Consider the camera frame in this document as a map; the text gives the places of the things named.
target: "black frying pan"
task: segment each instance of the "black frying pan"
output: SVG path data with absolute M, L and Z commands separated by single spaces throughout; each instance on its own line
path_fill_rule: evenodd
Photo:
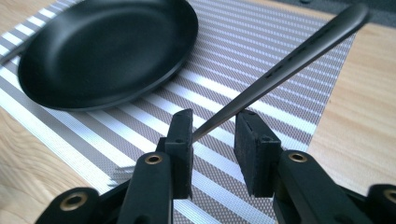
M 91 110 L 153 91 L 185 62 L 198 20 L 185 0 L 86 0 L 48 22 L 18 75 L 40 105 Z

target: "metal handle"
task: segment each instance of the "metal handle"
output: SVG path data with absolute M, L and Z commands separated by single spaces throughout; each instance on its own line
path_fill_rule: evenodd
M 364 4 L 354 5 L 341 12 L 199 127 L 192 134 L 192 141 L 197 141 L 241 110 L 253 104 L 266 93 L 358 31 L 368 20 L 368 8 Z

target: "light wood grain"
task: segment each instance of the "light wood grain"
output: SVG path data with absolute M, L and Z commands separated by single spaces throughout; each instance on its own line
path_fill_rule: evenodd
M 51 3 L 52 0 L 0 1 L 0 32 L 12 29 Z M 0 223 L 35 223 L 57 195 L 88 186 L 0 108 Z
M 253 0 L 307 15 L 333 15 Z M 52 0 L 0 1 L 0 32 Z M 369 24 L 354 40 L 308 149 L 340 185 L 365 194 L 374 183 L 396 185 L 396 30 Z M 61 192 L 88 186 L 0 108 L 0 223 L 34 223 Z

